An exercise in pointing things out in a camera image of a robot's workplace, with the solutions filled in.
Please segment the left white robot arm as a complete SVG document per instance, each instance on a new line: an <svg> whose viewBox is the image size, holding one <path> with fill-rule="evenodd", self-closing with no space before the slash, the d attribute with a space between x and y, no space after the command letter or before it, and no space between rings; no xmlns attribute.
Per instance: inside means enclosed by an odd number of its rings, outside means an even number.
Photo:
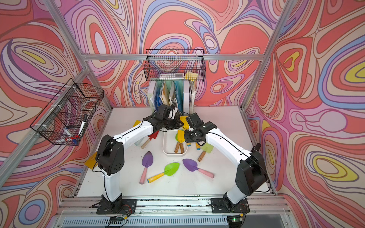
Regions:
<svg viewBox="0 0 365 228"><path fill-rule="evenodd" d="M138 140L159 130L175 130L182 127L181 116L176 106L162 104L137 126L114 136L102 137L96 162L99 171L103 173L103 196L109 202L114 203L122 195L119 189L119 171L125 164L125 150Z"/></svg>

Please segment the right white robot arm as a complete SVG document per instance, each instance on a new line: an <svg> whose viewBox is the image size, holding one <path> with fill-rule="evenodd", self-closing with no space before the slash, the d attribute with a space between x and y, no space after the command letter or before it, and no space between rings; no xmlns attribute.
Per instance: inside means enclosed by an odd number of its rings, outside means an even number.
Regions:
<svg viewBox="0 0 365 228"><path fill-rule="evenodd" d="M256 144L250 151L240 147L229 139L212 122L204 123L197 113L187 118L189 130L184 132L188 143L208 143L225 155L236 167L234 186L224 194L228 206L238 204L251 196L262 184L268 181L268 174L262 154L261 144Z"/></svg>

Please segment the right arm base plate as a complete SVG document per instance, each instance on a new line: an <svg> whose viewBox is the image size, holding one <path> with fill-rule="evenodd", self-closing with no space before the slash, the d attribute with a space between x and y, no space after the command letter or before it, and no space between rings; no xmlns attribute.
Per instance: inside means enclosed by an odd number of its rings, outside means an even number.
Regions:
<svg viewBox="0 0 365 228"><path fill-rule="evenodd" d="M243 198L238 203L232 203L226 194L222 198L211 198L208 200L212 213L249 213L250 207L247 198Z"/></svg>

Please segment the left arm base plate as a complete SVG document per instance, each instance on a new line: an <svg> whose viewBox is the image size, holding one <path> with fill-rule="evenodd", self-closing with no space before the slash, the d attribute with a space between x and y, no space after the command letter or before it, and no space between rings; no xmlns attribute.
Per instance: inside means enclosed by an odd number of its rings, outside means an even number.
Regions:
<svg viewBox="0 0 365 228"><path fill-rule="evenodd" d="M115 202L110 202L107 199L102 199L97 207L97 214L134 214L136 210L137 199L117 199Z"/></svg>

